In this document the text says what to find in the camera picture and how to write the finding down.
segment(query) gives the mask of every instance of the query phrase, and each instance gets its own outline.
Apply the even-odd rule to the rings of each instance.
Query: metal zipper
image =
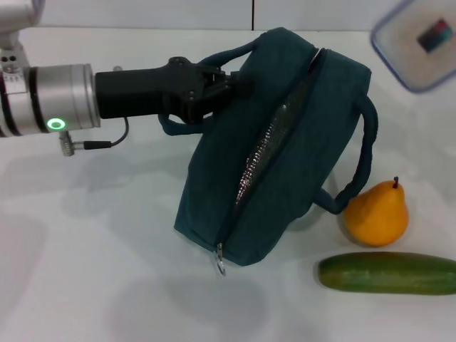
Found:
[[[275,109],[266,129],[261,134],[261,139],[257,140],[255,148],[246,160],[233,209],[227,216],[226,222],[222,224],[223,227],[227,228],[221,229],[221,234],[219,233],[216,239],[219,242],[216,245],[215,252],[217,266],[223,276],[226,276],[226,270],[223,265],[224,243],[228,240],[232,227],[235,226],[237,218],[248,202],[249,195],[254,192],[254,186],[259,183],[261,178],[267,173],[267,170],[274,164],[276,157],[280,155],[288,139],[293,135],[296,126],[304,117],[305,111],[301,113],[300,109],[306,107],[309,102],[313,85],[318,77],[317,71],[319,73],[321,70],[320,65],[322,63],[319,62],[324,52],[325,50],[321,49],[312,57],[312,60],[317,62],[316,65],[311,64],[309,67],[309,72],[313,75],[309,75],[304,81],[300,81],[299,78],[294,81],[292,92]]]

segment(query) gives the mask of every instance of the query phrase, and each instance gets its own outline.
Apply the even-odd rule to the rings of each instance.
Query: bag strap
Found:
[[[241,57],[249,52],[252,52],[257,45],[257,40],[251,41],[250,43],[216,53],[212,56],[206,57],[198,64],[203,66],[213,66],[216,68],[222,67],[224,64],[232,61],[235,58]],[[202,134],[207,132],[214,125],[214,118],[205,118],[202,123],[198,125],[186,125],[184,123],[176,123],[170,120],[170,116],[166,114],[159,114],[158,120],[163,127],[163,131],[168,135],[189,135],[189,134]]]
[[[359,96],[355,107],[361,112],[364,119],[364,137],[361,147],[361,156],[353,180],[342,190],[335,199],[327,191],[320,189],[314,197],[314,203],[331,214],[340,214],[350,200],[365,187],[372,166],[372,146],[377,138],[378,114],[375,106],[367,95]]]
[[[206,57],[198,64],[203,66],[214,66],[216,68],[221,68],[226,63],[232,61],[235,58],[247,55],[249,52],[252,52],[257,46],[257,40],[251,41],[239,48],[233,48],[232,50],[226,50],[223,52],[216,53],[212,56]]]

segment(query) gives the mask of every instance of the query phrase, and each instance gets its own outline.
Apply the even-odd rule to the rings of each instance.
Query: pear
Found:
[[[373,247],[399,239],[408,226],[405,192],[399,178],[382,182],[348,204],[344,219],[350,234]]]

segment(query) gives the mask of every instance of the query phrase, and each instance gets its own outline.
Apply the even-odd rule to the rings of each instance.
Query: green cucumber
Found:
[[[318,278],[324,286],[349,292],[456,294],[456,261],[413,253],[349,253],[320,261]]]

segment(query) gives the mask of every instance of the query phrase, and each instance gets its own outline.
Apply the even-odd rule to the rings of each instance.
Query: teal bag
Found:
[[[222,258],[261,261],[290,222],[313,203],[339,214],[366,185],[378,129],[367,96],[371,72],[338,53],[318,49],[286,29],[200,62],[221,67],[251,52],[240,75],[254,81],[248,98],[233,100],[197,129],[161,115],[169,134],[203,132],[192,157],[175,229]],[[321,189],[364,120],[353,181],[332,198]]]

